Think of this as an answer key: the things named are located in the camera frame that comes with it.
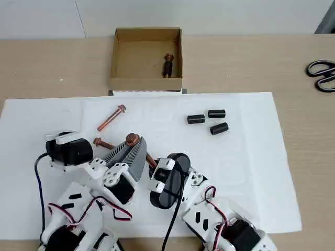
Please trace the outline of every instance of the scissors handle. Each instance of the scissors handle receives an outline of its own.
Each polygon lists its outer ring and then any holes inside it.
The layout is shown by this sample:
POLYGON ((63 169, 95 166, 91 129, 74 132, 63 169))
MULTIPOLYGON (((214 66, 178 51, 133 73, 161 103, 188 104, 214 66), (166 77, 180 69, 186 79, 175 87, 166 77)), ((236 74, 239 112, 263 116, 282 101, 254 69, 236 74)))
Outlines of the scissors handle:
POLYGON ((328 61, 328 60, 316 60, 312 63, 310 63, 306 67, 306 74, 309 77, 319 77, 323 76, 324 78, 321 78, 315 82, 315 87, 324 93, 332 93, 335 92, 335 88, 326 88, 324 87, 324 83, 330 82, 332 80, 335 80, 335 63, 328 61), (326 66, 326 69, 313 72, 312 68, 316 65, 322 65, 326 66))
POLYGON ((325 87, 323 87, 324 83, 330 82, 332 80, 335 80, 335 75, 331 75, 329 77, 319 79, 315 82, 315 87, 321 92, 333 93, 333 92, 335 92, 335 88, 325 88, 325 87))
POLYGON ((306 74, 309 77, 318 77, 318 76, 327 77, 327 75, 332 75, 332 73, 335 73, 335 63, 328 61, 328 60, 316 60, 310 63, 306 67, 306 74), (311 69, 316 65, 324 65, 324 66, 327 66, 328 68, 321 70, 321 71, 313 72, 311 69))

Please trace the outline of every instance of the cardboard box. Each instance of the cardboard box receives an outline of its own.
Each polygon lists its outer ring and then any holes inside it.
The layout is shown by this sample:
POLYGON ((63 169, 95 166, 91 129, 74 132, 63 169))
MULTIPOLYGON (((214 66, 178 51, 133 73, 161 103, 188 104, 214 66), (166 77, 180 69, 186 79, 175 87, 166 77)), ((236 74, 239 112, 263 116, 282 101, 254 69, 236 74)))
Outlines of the cardboard box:
POLYGON ((180 92, 182 76, 180 28, 116 29, 109 83, 114 92, 180 92), (167 53, 174 55, 171 78, 162 76, 167 53))

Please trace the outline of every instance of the black wire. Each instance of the black wire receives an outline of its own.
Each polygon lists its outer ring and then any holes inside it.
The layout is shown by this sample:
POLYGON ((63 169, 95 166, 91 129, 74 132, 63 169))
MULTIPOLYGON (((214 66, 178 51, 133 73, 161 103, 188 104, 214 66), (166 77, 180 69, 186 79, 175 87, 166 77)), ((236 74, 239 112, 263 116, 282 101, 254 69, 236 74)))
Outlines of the black wire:
POLYGON ((47 153, 43 153, 42 155, 40 155, 37 160, 35 161, 35 175, 36 175, 36 178, 37 178, 37 182, 38 182, 38 189, 39 189, 39 192, 40 192, 40 201, 41 201, 41 208, 42 208, 42 233, 44 232, 44 230, 46 229, 46 214, 45 214, 45 211, 44 211, 44 200, 43 200, 43 192, 42 192, 42 183, 41 183, 41 179, 40 179, 40 176, 38 175, 38 171, 37 171, 37 165, 39 163, 39 161, 44 158, 45 156, 48 156, 49 154, 47 153))
POLYGON ((178 202, 177 202, 176 208, 175 208, 173 216, 171 218, 171 222, 170 222, 169 228, 167 229, 167 232, 166 232, 166 235, 165 235, 165 238, 164 238, 164 241, 163 241, 162 251, 165 251, 165 246, 166 246, 166 244, 168 242, 168 239, 169 239, 169 236, 170 236, 173 224, 174 224, 174 222, 175 222, 175 220, 177 218, 177 214, 178 214, 178 210, 179 210, 180 204, 182 203, 182 197, 183 197, 183 193, 184 193, 184 181, 185 180, 184 180, 184 175, 183 174, 180 174, 180 177, 181 177, 181 184, 180 184, 180 189, 179 189, 179 193, 178 193, 178 202))

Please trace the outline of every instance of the white wall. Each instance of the white wall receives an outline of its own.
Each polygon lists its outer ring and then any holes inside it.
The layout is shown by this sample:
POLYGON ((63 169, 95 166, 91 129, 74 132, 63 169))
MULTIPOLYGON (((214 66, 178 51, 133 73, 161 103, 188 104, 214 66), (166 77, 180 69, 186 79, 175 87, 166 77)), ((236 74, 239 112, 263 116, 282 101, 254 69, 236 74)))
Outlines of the white wall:
POLYGON ((85 37, 73 0, 0 0, 0 38, 85 37))
POLYGON ((116 27, 139 26, 179 26, 189 34, 314 33, 332 2, 0 0, 0 38, 110 36, 116 27))

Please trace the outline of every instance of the wooden table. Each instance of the wooden table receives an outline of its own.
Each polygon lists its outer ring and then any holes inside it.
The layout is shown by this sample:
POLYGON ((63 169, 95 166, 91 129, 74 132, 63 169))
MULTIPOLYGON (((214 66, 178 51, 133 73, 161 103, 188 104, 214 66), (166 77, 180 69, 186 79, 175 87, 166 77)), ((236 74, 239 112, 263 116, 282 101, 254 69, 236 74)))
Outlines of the wooden table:
MULTIPOLYGON (((334 35, 183 40, 183 83, 189 93, 273 92, 303 220, 302 232, 272 235, 279 250, 335 249, 335 94, 316 91, 315 80, 304 74, 312 60, 335 61, 334 45, 334 35)), ((105 96, 111 48, 111 38, 0 41, 0 103, 105 96)), ((162 240, 121 242, 125 250, 157 251, 162 240)), ((36 248, 35 241, 0 242, 0 250, 36 248)), ((195 251, 199 241, 171 238, 167 249, 195 251)))

